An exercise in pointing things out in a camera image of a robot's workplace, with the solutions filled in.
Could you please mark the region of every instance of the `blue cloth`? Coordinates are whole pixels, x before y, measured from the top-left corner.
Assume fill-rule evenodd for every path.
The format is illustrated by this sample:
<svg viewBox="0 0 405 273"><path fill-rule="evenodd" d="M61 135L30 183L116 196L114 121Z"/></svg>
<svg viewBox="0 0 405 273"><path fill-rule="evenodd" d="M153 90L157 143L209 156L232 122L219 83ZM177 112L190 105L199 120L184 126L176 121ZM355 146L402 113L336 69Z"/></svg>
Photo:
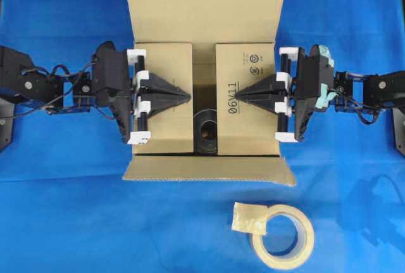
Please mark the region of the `blue cloth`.
<svg viewBox="0 0 405 273"><path fill-rule="evenodd" d="M36 65L79 70L108 39L132 46L126 0L3 1L1 44ZM401 0L285 0L276 50L325 44L336 71L387 73L405 69L404 40ZM131 149L114 122L97 112L18 119L0 154L0 271L271 271L230 230L240 201L309 217L315 248L296 272L404 272L405 159L391 118L368 127L333 108L314 114L303 143L282 145L293 188L124 182Z"/></svg>

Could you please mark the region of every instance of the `cardboard box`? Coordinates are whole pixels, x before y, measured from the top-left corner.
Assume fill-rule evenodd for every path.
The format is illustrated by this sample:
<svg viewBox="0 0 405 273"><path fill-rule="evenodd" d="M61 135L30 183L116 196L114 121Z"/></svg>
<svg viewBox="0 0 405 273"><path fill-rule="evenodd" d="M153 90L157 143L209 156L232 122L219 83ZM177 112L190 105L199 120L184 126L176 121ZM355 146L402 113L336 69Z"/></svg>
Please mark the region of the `cardboard box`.
<svg viewBox="0 0 405 273"><path fill-rule="evenodd" d="M169 47L174 46L174 43L191 44L192 114L206 108L218 109L219 155L197 156L188 151L186 153L189 154L173 154L170 149L162 154L161 151L166 146L159 148L160 143L156 143L156 146L151 144L147 151L137 151L135 148L137 154L128 166L123 177L125 180L235 180L272 181L287 186L296 184L294 175L280 156L278 141L274 139L277 118L260 108L247 105L239 120L235 121L230 121L230 116L219 111L223 110L223 105L228 105L224 102L221 91L224 82L228 82L229 75L232 75L232 67L235 67L234 75L238 76L238 81L243 86L259 79L258 76L246 79L246 75L241 75L240 70L246 70L243 62L240 65L241 53L243 56L243 53L259 50L263 76L274 71L274 41L282 2L283 0L128 0L137 48L145 46L143 43L148 43L147 46L153 46L149 43L166 43ZM147 66L148 63L151 67L157 65L153 56L147 56ZM184 78L190 78L190 73L185 72L182 74ZM180 84L176 75L176 80L179 82L178 86L186 91L190 79L185 79ZM190 116L190 111L188 107L185 116ZM254 117L244 116L245 111L249 111ZM171 118L176 118L176 113L169 111L165 118L153 116L149 120L149 126L151 129L155 125L158 128L158 123L170 123L173 121ZM187 117L181 120L190 124ZM246 124L237 123L245 120L250 122L249 130L245 130ZM229 127L239 128L239 132L235 134L234 131L229 131L227 122L232 123ZM165 126L165 130L170 131L170 128ZM152 139L164 140L162 136L156 135L158 129L155 132L152 130ZM179 149L182 146L189 149L188 135L184 145L182 141L176 140L179 139L177 134L168 135L169 144L173 143ZM238 149L232 146L233 143L239 145Z"/></svg>

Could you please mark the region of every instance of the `open cardboard box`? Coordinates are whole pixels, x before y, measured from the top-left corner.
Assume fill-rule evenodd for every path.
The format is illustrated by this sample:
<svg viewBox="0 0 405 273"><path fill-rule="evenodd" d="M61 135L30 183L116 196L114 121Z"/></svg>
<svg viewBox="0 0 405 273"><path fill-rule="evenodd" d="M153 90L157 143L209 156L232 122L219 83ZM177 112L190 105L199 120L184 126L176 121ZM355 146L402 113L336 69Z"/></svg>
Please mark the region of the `open cardboard box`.
<svg viewBox="0 0 405 273"><path fill-rule="evenodd" d="M274 72L283 0L128 0L146 69L192 94L149 119L125 180L272 181L296 185L274 138L277 117L233 98ZM193 116L217 110L218 156L193 153Z"/></svg>

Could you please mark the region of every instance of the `black cable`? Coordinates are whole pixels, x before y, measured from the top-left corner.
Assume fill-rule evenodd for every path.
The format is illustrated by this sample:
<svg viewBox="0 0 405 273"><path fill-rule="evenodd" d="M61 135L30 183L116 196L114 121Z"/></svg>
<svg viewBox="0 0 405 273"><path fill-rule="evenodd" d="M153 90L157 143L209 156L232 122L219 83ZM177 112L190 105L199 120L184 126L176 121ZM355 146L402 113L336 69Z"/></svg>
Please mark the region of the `black cable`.
<svg viewBox="0 0 405 273"><path fill-rule="evenodd" d="M52 69L51 75L55 75L55 74L56 74L56 71L58 70L58 68L61 68L61 69L65 72L65 74L67 74L67 75L70 74L69 68L67 68L67 67L64 66L63 64L58 64L58 65L56 65L56 66Z"/></svg>
<svg viewBox="0 0 405 273"><path fill-rule="evenodd" d="M44 67L35 66L33 68L21 70L22 74L29 73L29 72L44 72L44 73L46 73L46 75L49 75L49 72Z"/></svg>
<svg viewBox="0 0 405 273"><path fill-rule="evenodd" d="M369 120L365 119L365 117L363 117L363 113L360 110L356 111L356 113L358 114L360 121L362 121L362 123L364 123L366 125L374 124L377 121L378 116L380 114L379 111L374 111L373 120L369 121Z"/></svg>
<svg viewBox="0 0 405 273"><path fill-rule="evenodd" d="M77 73L77 78L76 78L76 80L74 81L74 83L72 84L71 88L70 88L68 91L66 91L64 94L61 94L60 96L54 98L52 101L50 101L50 102L48 102L48 103L46 103L46 104L44 104L44 105L40 105L40 106L38 106L38 107L36 107L36 108L34 108L34 109L32 109L32 110L26 111L25 113L21 113L21 114L19 114L19 115L14 115L14 116L10 116L10 117L1 117L0 119L1 119L1 120L11 120L11 119L16 119L16 118L25 117L25 116L27 116L27 115L30 115L31 113L34 113L34 112L36 112L36 111L38 111L38 110L41 110L41 109L43 109L43 108L45 108L45 107L47 107L47 106L49 106L49 105L51 105L51 104L57 102L58 100L62 99L63 97L66 97L69 93L71 93L71 92L73 91L73 88L77 85L77 83L79 82L79 80L82 78L83 73L84 73L91 65L94 65L94 64L96 64L96 62L89 62L88 64L84 65L84 67L82 68L82 70Z"/></svg>
<svg viewBox="0 0 405 273"><path fill-rule="evenodd" d="M356 100L353 99L352 97L346 96L345 94L343 94L343 92L341 92L341 91L338 90L338 89L330 88L329 90L336 92L337 94L339 94L340 96L344 97L344 98L347 99L349 102L351 102L351 103L353 103L353 104L355 104L355 105L357 105L357 106L362 106L362 107L365 107L365 108L369 108L369 109L371 109L371 110L381 110L381 109L387 108L387 107L385 107L385 106L383 106L382 108L376 107L376 106L370 106L370 105L364 104L364 103L362 103L362 102L356 101Z"/></svg>
<svg viewBox="0 0 405 273"><path fill-rule="evenodd" d="M110 120L110 121L114 121L116 120L115 117L111 117L109 115L107 115L105 112L103 112L100 108L98 108L96 105L90 105L91 107L95 108L100 114L103 115L104 118Z"/></svg>

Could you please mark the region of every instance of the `metal bracket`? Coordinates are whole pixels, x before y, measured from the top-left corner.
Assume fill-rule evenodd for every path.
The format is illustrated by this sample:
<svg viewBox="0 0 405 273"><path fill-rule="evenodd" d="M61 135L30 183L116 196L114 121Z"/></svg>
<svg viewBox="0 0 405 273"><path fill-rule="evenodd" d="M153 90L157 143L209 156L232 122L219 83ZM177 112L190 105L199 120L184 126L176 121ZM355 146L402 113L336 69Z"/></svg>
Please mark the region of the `metal bracket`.
<svg viewBox="0 0 405 273"><path fill-rule="evenodd" d="M0 99L0 151L3 151L13 140L14 120L4 120L1 117L14 115L15 105Z"/></svg>
<svg viewBox="0 0 405 273"><path fill-rule="evenodd" d="M395 147L405 156L405 115L398 108L392 110L394 119Z"/></svg>

